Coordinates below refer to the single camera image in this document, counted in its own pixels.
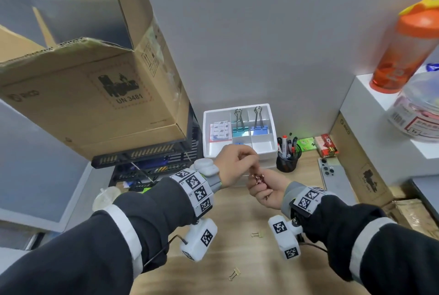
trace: finger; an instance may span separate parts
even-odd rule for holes
[[[245,186],[247,187],[247,189],[250,190],[256,184],[257,184],[257,182],[256,182],[255,178],[252,176],[249,176],[249,180],[247,181],[247,183],[245,183]]]
[[[258,155],[253,148],[248,145],[234,145],[238,146],[238,156],[242,155]]]
[[[267,184],[265,184],[265,183],[261,183],[261,184],[258,184],[258,185],[256,185],[256,186],[252,187],[252,188],[249,190],[249,193],[250,193],[251,196],[256,197],[256,195],[257,195],[259,192],[265,191],[267,188],[268,188],[268,187],[267,187]]]
[[[272,192],[273,192],[272,189],[266,189],[266,190],[264,190],[264,191],[258,192],[258,193],[255,195],[255,198],[256,198],[256,199],[257,199],[262,205],[265,205],[265,204],[266,204],[265,197],[266,197],[266,196],[269,196]]]
[[[236,163],[237,171],[239,175],[244,174],[251,167],[259,168],[259,156],[258,155],[247,155],[245,158],[239,160]]]

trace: reflective stripe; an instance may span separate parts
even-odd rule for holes
[[[363,259],[364,252],[366,251],[370,241],[375,234],[380,231],[380,228],[388,223],[396,223],[389,218],[378,218],[370,221],[355,240],[351,253],[351,262],[349,264],[349,270],[352,273],[354,279],[360,279],[359,270],[361,266],[361,260]]]
[[[133,262],[133,278],[135,279],[143,270],[142,262],[142,245],[140,244],[139,237],[136,234],[131,222],[127,216],[118,206],[109,205],[103,209],[106,211],[116,223],[122,233],[123,238],[128,244],[129,251],[131,252],[131,258]]]

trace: left hand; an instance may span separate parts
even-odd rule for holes
[[[220,171],[221,188],[224,188],[235,184],[251,167],[259,168],[259,156],[250,146],[229,144],[213,163]]]

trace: plastic jar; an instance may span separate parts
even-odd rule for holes
[[[439,142],[439,74],[415,75],[387,111],[388,120],[419,141]]]
[[[439,44],[439,8],[417,4],[401,15],[396,34],[381,58],[370,87],[381,93],[398,93]]]

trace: jar label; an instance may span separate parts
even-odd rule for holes
[[[414,108],[406,97],[400,97],[389,109],[389,120],[411,136],[439,141],[439,116]]]

